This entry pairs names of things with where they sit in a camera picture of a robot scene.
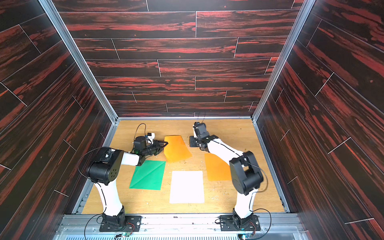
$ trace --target metal profile bar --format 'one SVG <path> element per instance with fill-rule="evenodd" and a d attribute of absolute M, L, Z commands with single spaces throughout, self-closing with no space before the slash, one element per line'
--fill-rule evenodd
<path fill-rule="evenodd" d="M 289 54 L 291 53 L 293 45 L 295 44 L 296 39 L 299 36 L 301 29 L 303 28 L 303 25 L 312 9 L 314 2 L 315 0 L 305 0 L 304 4 L 301 6 L 301 9 L 299 11 L 299 14 L 297 15 L 296 21 L 292 26 L 291 32 L 289 33 L 288 38 L 284 44 L 283 50 L 281 51 L 279 59 L 277 60 L 276 66 L 272 71 L 272 74 L 271 74 L 271 77 L 269 78 L 267 86 L 265 87 L 263 96 L 261 97 L 259 104 L 255 112 L 253 113 L 252 119 L 254 122 L 256 122 L 257 119 L 259 118 L 260 113 L 262 112 L 263 107 L 269 95 L 271 94 L 273 87 L 275 86 L 277 78 L 279 77 L 285 62 Z"/>
<path fill-rule="evenodd" d="M 110 126 L 109 131 L 107 133 L 107 136 L 105 136 L 105 141 L 103 143 L 103 147 L 109 147 L 109 145 L 111 144 L 112 138 L 115 135 L 118 124 L 119 124 L 119 122 L 112 123 L 112 125 Z M 80 195 L 76 201 L 76 204 L 74 205 L 74 207 L 72 209 L 72 214 L 81 214 L 82 209 L 79 209 L 79 207 L 81 206 L 81 202 L 87 200 L 89 194 L 91 193 L 92 187 L 93 187 L 93 183 L 91 182 L 91 180 L 87 179 L 87 181 L 85 182 L 84 187 L 81 190 L 81 193 L 80 193 Z"/>
<path fill-rule="evenodd" d="M 266 147 L 265 147 L 265 144 L 264 144 L 264 140 L 262 138 L 262 135 L 260 133 L 260 130 L 259 130 L 259 127 L 257 126 L 256 121 L 253 122 L 253 126 L 255 127 L 257 138 L 259 139 L 260 146 L 261 146 L 261 148 L 263 150 L 264 157 L 265 157 L 266 163 L 268 165 L 269 171 L 271 172 L 273 182 L 275 183 L 277 193 L 280 196 L 281 203 L 283 204 L 285 212 L 291 212 L 290 209 L 289 209 L 289 206 L 288 206 L 288 202 L 287 202 L 287 200 L 286 200 L 286 198 L 284 196 L 283 189 L 281 188 L 279 179 L 277 178 L 276 171 L 275 171 L 275 169 L 273 167 L 273 164 L 272 164 L 272 161 L 271 161 L 271 159 L 269 157 L 268 151 L 266 150 Z"/>
<path fill-rule="evenodd" d="M 57 12 L 57 9 L 55 5 L 53 4 L 52 0 L 38 0 L 43 7 L 45 13 L 47 14 L 48 18 L 51 20 L 53 26 L 55 27 L 56 31 L 59 33 L 61 39 L 63 40 L 63 43 L 68 48 L 68 51 L 71 53 L 73 59 L 75 60 L 76 64 L 79 66 L 81 72 L 83 73 L 85 79 L 91 86 L 91 89 L 95 93 L 96 97 L 100 101 L 101 105 L 103 106 L 105 112 L 107 113 L 109 119 L 112 123 L 115 123 L 118 116 L 109 103 L 107 97 L 101 90 L 99 84 L 96 81 L 96 78 L 93 76 L 93 73 L 89 69 L 88 64 L 85 62 L 84 57 L 81 55 L 79 48 L 77 47 L 76 43 L 74 42 L 70 32 L 68 31 L 67 27 L 65 26 L 64 21 L 62 20 L 60 14 Z"/>

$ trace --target black cable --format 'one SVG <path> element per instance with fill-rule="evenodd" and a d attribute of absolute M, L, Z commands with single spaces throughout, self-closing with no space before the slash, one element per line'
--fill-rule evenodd
<path fill-rule="evenodd" d="M 256 209 L 256 210 L 253 210 L 252 212 L 257 211 L 257 210 L 265 210 L 265 211 L 267 211 L 269 213 L 270 222 L 269 222 L 269 228 L 265 232 L 265 234 L 263 234 L 261 237 L 258 237 L 258 238 L 252 238 L 252 240 L 260 239 L 263 236 L 265 236 L 268 233 L 268 231 L 271 229 L 271 225 L 272 225 L 272 215 L 271 215 L 271 213 L 268 210 L 266 210 L 266 209 Z"/>
<path fill-rule="evenodd" d="M 218 144 L 223 145 L 223 146 L 226 147 L 228 150 L 231 150 L 231 151 L 234 152 L 237 156 L 240 157 L 240 155 L 238 155 L 238 154 L 237 154 L 235 151 L 233 151 L 232 149 L 228 148 L 226 145 L 224 145 L 224 144 L 222 144 L 222 143 L 219 143 L 219 142 L 216 142 L 216 141 L 214 141 L 214 140 L 212 140 L 212 141 L 215 142 L 215 143 L 218 143 Z M 260 170 L 264 173 L 265 178 L 266 178 L 266 187 L 265 187 L 264 190 L 262 190 L 262 191 L 258 191 L 258 192 L 265 192 L 265 191 L 268 189 L 268 177 L 266 176 L 264 170 L 261 169 L 259 166 L 256 166 L 256 165 L 251 164 L 250 162 L 247 162 L 247 164 L 249 164 L 249 165 L 251 165 L 251 166 L 254 166 L 254 167 L 257 167 L 258 169 L 260 169 Z"/>

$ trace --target orange paper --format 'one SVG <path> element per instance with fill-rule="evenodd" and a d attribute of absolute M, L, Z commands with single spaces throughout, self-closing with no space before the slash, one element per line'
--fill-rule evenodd
<path fill-rule="evenodd" d="M 208 181 L 232 180 L 231 171 L 226 162 L 212 153 L 207 153 L 204 156 Z"/>
<path fill-rule="evenodd" d="M 164 141 L 168 142 L 164 148 L 168 162 L 178 162 L 192 157 L 181 136 L 166 136 Z"/>

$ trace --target wall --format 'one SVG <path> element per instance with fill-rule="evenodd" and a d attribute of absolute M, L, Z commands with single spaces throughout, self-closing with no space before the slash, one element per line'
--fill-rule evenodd
<path fill-rule="evenodd" d="M 54 0 L 119 117 L 251 116 L 302 0 Z"/>
<path fill-rule="evenodd" d="M 37 0 L 0 2 L 0 81 L 0 239 L 50 239 L 111 122 Z"/>
<path fill-rule="evenodd" d="M 313 239 L 384 239 L 383 12 L 317 0 L 257 121 Z"/>

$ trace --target metal plate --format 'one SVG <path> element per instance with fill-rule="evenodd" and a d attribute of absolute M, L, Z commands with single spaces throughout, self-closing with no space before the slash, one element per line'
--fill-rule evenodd
<path fill-rule="evenodd" d="M 232 215 L 221 215 L 220 219 L 220 228 L 222 231 L 239 231 L 233 223 Z M 251 222 L 255 225 L 256 231 L 260 231 L 259 219 L 256 215 L 253 215 Z M 253 231 L 253 226 L 249 225 L 244 231 Z"/>

